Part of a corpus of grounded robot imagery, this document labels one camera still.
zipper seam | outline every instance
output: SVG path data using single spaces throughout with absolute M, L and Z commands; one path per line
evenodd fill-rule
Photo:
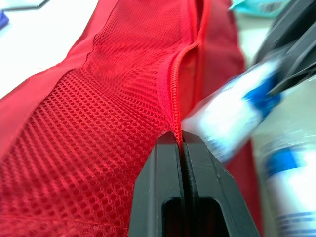
M 189 6 L 195 6 L 195 0 L 189 0 Z M 180 106 L 179 106 L 179 97 L 178 97 L 178 77 L 179 77 L 179 70 L 180 65 L 182 62 L 183 57 L 188 53 L 190 50 L 198 47 L 198 56 L 197 56 L 197 73 L 195 77 L 197 77 L 196 82 L 199 82 L 199 79 L 202 78 L 203 75 L 203 67 L 204 67 L 204 46 L 203 46 L 203 39 L 205 38 L 206 28 L 208 23 L 208 17 L 210 15 L 210 1 L 204 0 L 204 8 L 203 14 L 201 18 L 200 30 L 197 35 L 197 39 L 190 44 L 189 46 L 185 47 L 183 50 L 179 52 L 176 56 L 175 60 L 171 66 L 171 73 L 170 73 L 170 100 L 171 100 L 171 110 L 172 110 L 172 117 L 173 117 L 173 124 L 174 124 L 174 136 L 176 142 L 178 144 L 180 156 L 183 154 L 183 138 L 182 138 L 182 130 L 181 130 L 181 120 L 180 120 Z M 198 96 L 196 95 L 194 98 L 194 102 L 198 100 Z

red nylon fabric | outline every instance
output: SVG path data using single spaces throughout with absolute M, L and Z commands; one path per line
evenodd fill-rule
M 223 14 L 208 18 L 227 29 L 216 34 L 233 35 L 229 50 L 216 41 L 206 53 L 219 51 L 222 65 L 235 66 L 207 85 L 209 93 L 243 67 L 227 8 L 218 0 L 211 13 Z M 127 236 L 137 175 L 156 139 L 175 128 L 169 73 L 176 55 L 195 40 L 190 11 L 186 0 L 100 0 L 67 58 L 1 100 L 1 236 Z M 194 78 L 201 90 L 221 74 L 180 75 L 180 88 Z M 181 93 L 180 104 L 195 93 Z M 240 180 L 252 180 L 253 191 L 246 150 L 237 162 L 251 171 L 230 171 L 240 187 Z M 260 216 L 257 192 L 241 191 L 252 216 Z

red backpack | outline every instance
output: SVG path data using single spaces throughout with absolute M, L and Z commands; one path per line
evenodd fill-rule
M 0 102 L 0 234 L 128 235 L 156 139 L 244 69 L 229 0 L 99 0 L 60 64 Z M 250 144 L 229 164 L 261 230 Z

red zipper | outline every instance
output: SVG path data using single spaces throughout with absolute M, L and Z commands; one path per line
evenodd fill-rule
M 189 6 L 195 5 L 195 0 L 190 0 Z M 183 152 L 183 139 L 182 139 L 182 130 L 181 130 L 181 119 L 180 119 L 180 106 L 179 106 L 179 97 L 178 97 L 178 79 L 179 79 L 179 70 L 181 62 L 184 58 L 184 56 L 195 47 L 198 47 L 198 59 L 197 59 L 197 79 L 195 80 L 197 82 L 196 88 L 200 87 L 200 83 L 202 81 L 202 75 L 203 75 L 203 58 L 204 58 L 204 46 L 203 46 L 203 40 L 206 33 L 206 27 L 207 22 L 209 18 L 210 13 L 210 0 L 204 1 L 204 10 L 201 18 L 201 24 L 200 29 L 198 32 L 198 36 L 196 40 L 186 48 L 184 48 L 175 58 L 173 61 L 171 70 L 170 70 L 170 98 L 171 98 L 171 109 L 172 109 L 172 116 L 173 116 L 173 124 L 174 124 L 174 136 L 176 139 L 176 142 L 179 147 L 179 152 L 182 154 Z M 192 29 L 195 31 L 196 27 L 196 14 L 191 14 L 191 21 L 192 21 Z

plastic bottle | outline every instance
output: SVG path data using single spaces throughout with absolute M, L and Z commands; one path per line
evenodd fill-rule
M 316 76 L 293 88 L 253 134 L 263 197 L 268 194 L 265 236 L 316 237 L 315 91 Z

